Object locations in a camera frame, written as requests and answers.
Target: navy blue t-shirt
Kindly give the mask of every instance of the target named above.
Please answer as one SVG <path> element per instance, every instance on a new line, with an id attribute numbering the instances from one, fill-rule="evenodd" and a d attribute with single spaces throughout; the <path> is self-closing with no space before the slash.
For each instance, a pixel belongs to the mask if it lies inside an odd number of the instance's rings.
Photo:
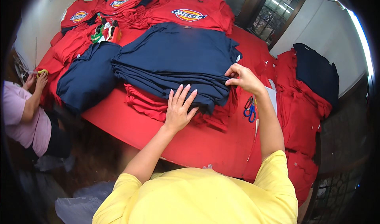
<path id="1" fill-rule="evenodd" d="M 57 84 L 57 95 L 69 110 L 84 112 L 111 93 L 116 85 L 111 59 L 120 48 L 108 41 L 91 44 L 73 61 Z"/>
<path id="2" fill-rule="evenodd" d="M 326 99 L 333 107 L 338 106 L 339 75 L 335 64 L 319 55 L 303 43 L 293 44 L 297 52 L 296 79 Z"/>
<path id="3" fill-rule="evenodd" d="M 122 47 L 112 66 L 117 78 L 161 98 L 180 84 L 191 84 L 191 91 L 198 89 L 192 107 L 212 114 L 215 105 L 227 102 L 224 73 L 242 58 L 236 46 L 224 32 L 165 22 Z"/>

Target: scissors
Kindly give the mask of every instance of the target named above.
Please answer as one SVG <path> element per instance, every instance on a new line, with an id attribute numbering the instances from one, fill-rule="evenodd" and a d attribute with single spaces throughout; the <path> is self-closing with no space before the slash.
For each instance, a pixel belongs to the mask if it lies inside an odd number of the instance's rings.
<path id="1" fill-rule="evenodd" d="M 28 71 L 28 74 L 35 74 L 37 79 L 40 77 L 40 74 L 42 72 L 46 72 L 47 74 L 49 74 L 49 72 L 47 71 L 47 69 L 42 69 L 42 70 L 39 70 L 39 71 L 36 71 L 36 70 L 30 70 Z"/>
<path id="2" fill-rule="evenodd" d="M 244 106 L 245 110 L 243 114 L 245 117 L 249 117 L 248 118 L 249 122 L 254 122 L 256 119 L 255 104 L 256 104 L 255 96 L 252 95 L 251 97 L 249 97 L 247 103 Z"/>

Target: pink shirt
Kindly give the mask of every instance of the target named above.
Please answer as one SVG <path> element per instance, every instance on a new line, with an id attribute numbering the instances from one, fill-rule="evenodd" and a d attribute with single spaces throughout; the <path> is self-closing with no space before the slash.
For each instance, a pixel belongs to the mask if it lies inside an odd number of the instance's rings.
<path id="1" fill-rule="evenodd" d="M 25 148 L 28 148 L 33 142 L 34 152 L 41 157 L 48 149 L 51 122 L 41 107 L 38 108 L 31 122 L 20 122 L 25 102 L 30 97 L 31 93 L 20 85 L 4 81 L 3 112 L 5 132 Z"/>

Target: dickies logo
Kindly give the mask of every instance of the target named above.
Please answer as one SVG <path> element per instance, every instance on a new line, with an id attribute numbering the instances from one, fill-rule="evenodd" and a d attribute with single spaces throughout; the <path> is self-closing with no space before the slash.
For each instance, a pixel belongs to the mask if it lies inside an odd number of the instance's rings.
<path id="1" fill-rule="evenodd" d="M 84 12 L 84 11 L 79 11 L 79 12 L 76 12 L 73 16 L 71 16 L 70 20 L 73 21 L 73 22 L 80 22 L 80 21 L 82 21 L 87 15 L 88 15 L 88 13 L 86 13 L 86 12 Z"/>
<path id="2" fill-rule="evenodd" d="M 117 8 L 121 6 L 122 4 L 126 3 L 128 0 L 115 0 L 114 2 L 110 3 L 110 5 L 114 8 Z"/>
<path id="3" fill-rule="evenodd" d="M 193 22 L 207 17 L 207 15 L 203 15 L 200 12 L 188 9 L 173 10 L 172 13 L 187 22 Z"/>

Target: woman in yellow shirt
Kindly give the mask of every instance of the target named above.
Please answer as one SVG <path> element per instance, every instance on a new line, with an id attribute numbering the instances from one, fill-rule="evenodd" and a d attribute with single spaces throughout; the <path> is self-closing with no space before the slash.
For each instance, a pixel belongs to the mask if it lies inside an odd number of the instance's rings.
<path id="1" fill-rule="evenodd" d="M 169 95 L 166 122 L 119 176 L 92 223 L 296 223 L 297 198 L 288 178 L 284 141 L 268 92 L 239 64 L 226 72 L 226 85 L 255 94 L 260 113 L 262 164 L 253 184 L 212 169 L 183 168 L 154 174 L 157 161 L 195 115 L 185 101 L 190 85 Z"/>

